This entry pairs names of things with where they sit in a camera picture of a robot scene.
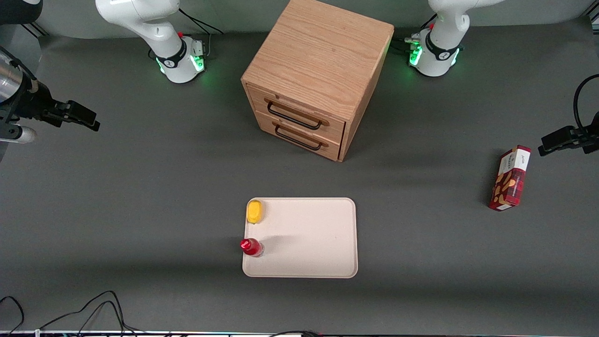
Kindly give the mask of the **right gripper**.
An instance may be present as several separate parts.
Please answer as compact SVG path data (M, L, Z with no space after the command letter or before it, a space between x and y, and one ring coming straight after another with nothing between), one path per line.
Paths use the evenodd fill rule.
M84 105L69 100L60 104L63 116L56 117L57 102L49 89L39 81L33 81L21 70L2 70L1 79L1 130L0 140L26 144L37 138L37 132L17 124L19 119L36 119L55 127L62 123L75 123L98 132L101 125L96 113Z

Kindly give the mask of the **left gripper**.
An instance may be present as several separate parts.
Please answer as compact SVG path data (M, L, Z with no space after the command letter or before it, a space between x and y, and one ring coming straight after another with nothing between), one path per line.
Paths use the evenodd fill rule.
M581 130L581 141L578 141L578 129L568 125L541 138L542 144L538 147L540 156L565 149L582 148L585 154L591 154L599 149L599 112L595 113L592 122L588 126L582 126L578 120Z

